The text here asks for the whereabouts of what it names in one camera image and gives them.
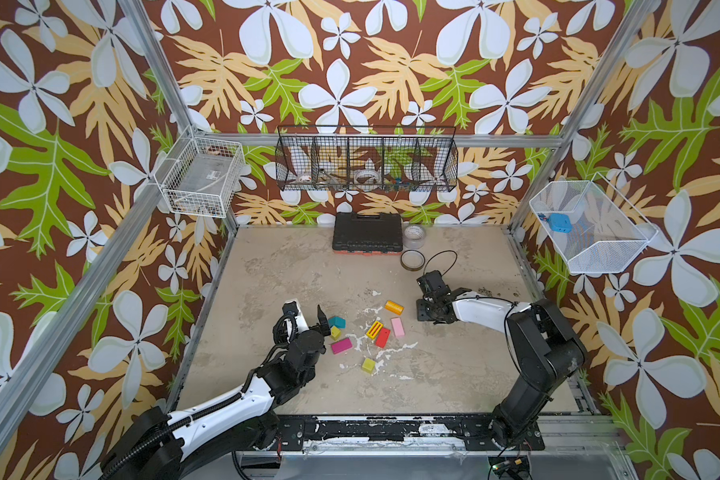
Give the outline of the red rectangular block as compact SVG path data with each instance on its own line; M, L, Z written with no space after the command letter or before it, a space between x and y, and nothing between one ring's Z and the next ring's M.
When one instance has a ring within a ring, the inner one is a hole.
M375 345L379 348L385 348L388 343L390 333L391 331L388 328L383 327L375 339Z

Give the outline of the pink rectangular block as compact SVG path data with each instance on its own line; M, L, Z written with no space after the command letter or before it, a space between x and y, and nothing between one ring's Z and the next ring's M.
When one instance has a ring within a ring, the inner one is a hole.
M403 322L400 317L395 317L391 319L392 323L392 330L394 332L394 335L396 338L402 338L405 336L405 329Z

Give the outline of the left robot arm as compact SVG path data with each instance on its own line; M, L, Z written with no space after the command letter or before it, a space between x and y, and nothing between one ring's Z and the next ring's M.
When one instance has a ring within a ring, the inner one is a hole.
M298 301L285 303L272 329L273 347L240 386L185 410L154 407L140 415L102 458L101 477L179 479L204 451L226 442L269 445L277 425L274 409L315 378L330 334L321 308L317 322L308 325Z

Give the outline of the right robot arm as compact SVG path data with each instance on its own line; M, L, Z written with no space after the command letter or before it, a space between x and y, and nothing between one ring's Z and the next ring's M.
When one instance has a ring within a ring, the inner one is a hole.
M544 298L514 302L466 288L451 289L438 270L417 279L417 319L471 323L502 333L518 371L509 394L494 408L491 436L501 447L523 441L552 394L586 360L587 350L558 306Z

